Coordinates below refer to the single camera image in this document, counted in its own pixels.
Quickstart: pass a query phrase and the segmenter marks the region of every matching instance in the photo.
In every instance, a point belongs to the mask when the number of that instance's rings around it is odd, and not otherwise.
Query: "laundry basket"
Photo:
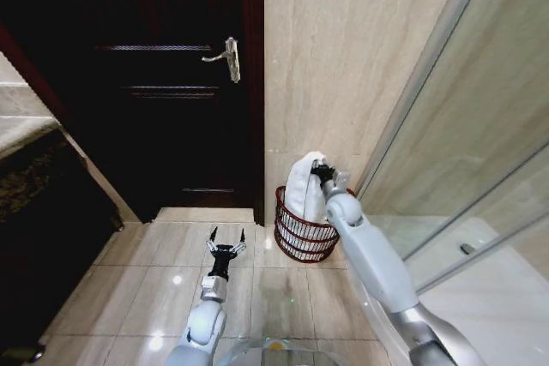
[[[329,224],[309,222],[290,212],[284,205],[285,190],[286,186],[276,189],[274,240],[295,261],[323,261],[334,251],[340,235]]]

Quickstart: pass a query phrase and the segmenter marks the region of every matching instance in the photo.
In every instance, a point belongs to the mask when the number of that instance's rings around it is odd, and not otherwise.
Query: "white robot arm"
[[[214,268],[202,278],[202,302],[190,311],[187,326],[166,361],[166,366],[212,366],[214,353],[226,323],[221,307],[226,299],[229,281],[229,262],[246,249],[244,229],[240,243],[215,245],[217,227],[208,240],[208,248],[215,258]]]

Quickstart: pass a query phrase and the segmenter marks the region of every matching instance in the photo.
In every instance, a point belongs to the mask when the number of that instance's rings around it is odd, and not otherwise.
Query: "glass panel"
[[[421,296],[488,365],[549,364],[549,219]]]
[[[549,213],[549,147],[538,152],[488,196],[407,260],[416,286],[469,259],[490,242]],[[466,255],[461,246],[472,247]]]
[[[547,45],[547,0],[470,1],[361,199],[401,255],[549,136]]]

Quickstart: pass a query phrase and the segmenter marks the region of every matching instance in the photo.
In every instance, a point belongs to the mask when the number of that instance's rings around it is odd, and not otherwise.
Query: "silver door lever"
[[[229,37],[225,41],[225,51],[215,57],[202,57],[202,61],[206,63],[215,62],[225,58],[229,65],[231,80],[235,83],[240,81],[240,63],[238,62],[238,47],[236,39]]]

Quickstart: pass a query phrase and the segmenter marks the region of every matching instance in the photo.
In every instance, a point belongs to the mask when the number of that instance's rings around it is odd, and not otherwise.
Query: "metal frame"
[[[407,261],[412,256],[416,255],[427,244],[429,244],[431,241],[433,241],[435,239],[435,237],[440,235],[442,232],[448,230],[448,228],[450,226],[452,226],[456,221],[458,221],[460,218],[462,218],[468,211],[470,211],[475,206],[477,206],[487,196],[489,196],[494,190],[496,190],[502,183],[504,183],[509,177],[511,177],[516,172],[518,172],[520,169],[522,169],[522,167],[524,167],[527,163],[529,163],[530,160],[535,158],[538,154],[542,153],[548,147],[549,147],[549,141],[546,141],[543,145],[541,145],[540,147],[537,147],[525,159],[523,159],[521,162],[519,162],[518,165],[513,166],[507,173],[505,173],[501,178],[499,178],[490,188],[488,188],[487,191],[485,191],[482,195],[475,198],[473,201],[471,201],[469,204],[467,204],[460,212],[456,213],[453,217],[446,220],[435,231],[433,231],[428,237],[423,239],[421,241],[421,243],[419,243],[417,246],[415,246],[410,252],[408,252],[408,254],[406,256],[404,256],[403,260]]]
[[[407,84],[398,99],[383,133],[377,141],[376,147],[366,165],[365,171],[360,177],[359,199],[362,198],[368,189],[371,181],[376,175],[379,166],[382,164],[390,147],[395,141],[401,126],[403,125],[408,113],[412,109],[415,100],[418,98],[421,89],[437,64],[444,47],[458,21],[462,17],[463,11],[470,0],[448,0],[438,17],[437,23],[433,28],[429,39],[425,43],[425,48],[419,56],[418,62],[413,68],[412,74],[408,78]]]
[[[516,229],[510,231],[505,235],[496,237],[491,242],[483,246],[481,249],[478,249],[475,253],[470,255],[467,259],[457,261],[450,267],[443,270],[441,273],[433,276],[432,278],[424,282],[417,288],[418,295],[429,291],[433,287],[440,285],[445,280],[448,280],[449,278],[457,275],[459,272],[462,272],[473,264],[484,260],[486,257],[492,255],[493,253],[500,250],[502,247],[516,240],[519,236],[524,235],[529,229],[534,228],[539,222],[544,221],[545,219],[548,219],[549,221],[549,211],[543,212],[540,216],[529,220],[524,225],[517,227]]]

